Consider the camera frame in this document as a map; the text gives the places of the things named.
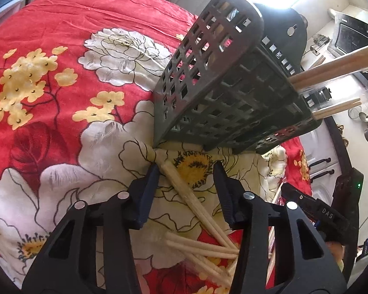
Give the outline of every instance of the red floral tablecloth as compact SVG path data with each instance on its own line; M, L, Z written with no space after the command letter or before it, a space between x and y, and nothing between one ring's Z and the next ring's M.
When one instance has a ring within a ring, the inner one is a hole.
M287 155L282 147L264 156L185 143L151 147L151 91L180 43L176 35L195 19L165 0L36 0L1 25L0 266L17 286L75 201L107 200L151 162L171 160L237 244L240 231L229 230L216 196L214 162L265 200L285 167L288 180L310 193L299 140L284 144ZM226 293L166 248L166 231L217 244L161 176L148 222L131 232L143 294ZM101 287L102 251L98 242Z

